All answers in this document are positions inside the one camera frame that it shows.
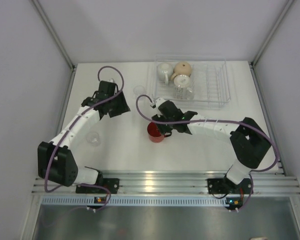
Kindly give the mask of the red mug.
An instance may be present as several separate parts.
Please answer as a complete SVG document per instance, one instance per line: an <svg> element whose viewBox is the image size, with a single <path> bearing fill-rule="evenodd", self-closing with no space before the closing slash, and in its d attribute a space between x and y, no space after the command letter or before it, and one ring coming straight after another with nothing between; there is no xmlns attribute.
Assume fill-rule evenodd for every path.
<svg viewBox="0 0 300 240"><path fill-rule="evenodd" d="M164 139L170 137L172 135L172 133L164 133L161 134L157 125L153 122L150 122L147 126L147 134L148 134L148 138L151 142L153 143L160 143L162 142Z"/></svg>

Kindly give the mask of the floral mug orange inside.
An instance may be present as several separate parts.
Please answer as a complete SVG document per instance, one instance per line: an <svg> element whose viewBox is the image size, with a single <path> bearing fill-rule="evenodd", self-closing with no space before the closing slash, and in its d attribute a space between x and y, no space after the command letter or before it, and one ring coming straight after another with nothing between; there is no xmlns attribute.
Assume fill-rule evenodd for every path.
<svg viewBox="0 0 300 240"><path fill-rule="evenodd" d="M173 80L173 96L177 100L192 100L194 98L194 89L192 80L187 75L178 75Z"/></svg>

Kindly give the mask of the white speckled mug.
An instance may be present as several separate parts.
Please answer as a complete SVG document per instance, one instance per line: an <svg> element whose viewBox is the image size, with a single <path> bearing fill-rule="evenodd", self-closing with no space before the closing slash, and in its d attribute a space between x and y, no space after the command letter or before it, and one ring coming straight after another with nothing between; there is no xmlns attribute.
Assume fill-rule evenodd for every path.
<svg viewBox="0 0 300 240"><path fill-rule="evenodd" d="M156 72L158 79L168 85L174 73L174 67L168 62L162 62L157 66Z"/></svg>

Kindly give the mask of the beige ceramic mug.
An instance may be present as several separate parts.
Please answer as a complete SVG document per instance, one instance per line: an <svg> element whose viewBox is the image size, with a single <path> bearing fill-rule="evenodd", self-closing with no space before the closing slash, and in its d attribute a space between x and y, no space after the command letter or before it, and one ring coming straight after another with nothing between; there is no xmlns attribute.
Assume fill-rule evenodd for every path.
<svg viewBox="0 0 300 240"><path fill-rule="evenodd" d="M190 77L192 74L192 71L193 71L192 67L188 62L180 61L175 65L173 74L170 77L170 80L171 81L174 80L174 78L178 75L186 75L186 76Z"/></svg>

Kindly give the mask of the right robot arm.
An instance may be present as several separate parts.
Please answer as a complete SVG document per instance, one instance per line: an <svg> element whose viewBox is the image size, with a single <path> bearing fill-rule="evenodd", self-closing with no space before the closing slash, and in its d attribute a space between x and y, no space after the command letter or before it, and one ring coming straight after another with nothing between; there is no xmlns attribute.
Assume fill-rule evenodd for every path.
<svg viewBox="0 0 300 240"><path fill-rule="evenodd" d="M244 178L259 167L271 148L268 136L252 118L234 123L209 119L195 111L182 112L172 101L163 98L150 106L156 110L151 119L161 122L156 126L163 135L171 135L176 130L189 135L204 135L232 146L236 159L220 181L219 190L210 190L211 194L220 194L221 190L237 192Z"/></svg>

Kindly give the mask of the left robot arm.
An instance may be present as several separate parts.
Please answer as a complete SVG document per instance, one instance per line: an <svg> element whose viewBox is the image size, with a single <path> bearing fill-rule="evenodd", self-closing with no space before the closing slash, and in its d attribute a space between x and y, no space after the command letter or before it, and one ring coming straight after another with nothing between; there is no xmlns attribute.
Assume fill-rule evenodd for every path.
<svg viewBox="0 0 300 240"><path fill-rule="evenodd" d="M93 193L99 193L104 188L102 172L80 164L73 152L104 116L113 118L129 111L124 93L114 80L100 81L98 90L81 103L70 123L52 140L39 144L39 177L65 187L86 184Z"/></svg>

